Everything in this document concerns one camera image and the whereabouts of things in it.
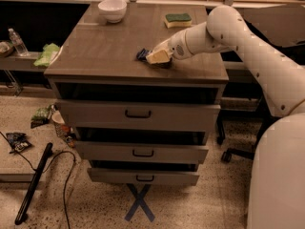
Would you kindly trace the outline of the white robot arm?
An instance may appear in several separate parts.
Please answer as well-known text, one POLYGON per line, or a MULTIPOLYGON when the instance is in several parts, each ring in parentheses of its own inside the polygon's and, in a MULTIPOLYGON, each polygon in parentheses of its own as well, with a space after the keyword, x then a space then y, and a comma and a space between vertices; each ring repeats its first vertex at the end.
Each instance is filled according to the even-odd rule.
POLYGON ((226 5, 157 45, 146 59, 158 64, 226 50, 243 61, 278 117, 255 150, 247 229, 305 229, 305 68, 257 37, 226 5))

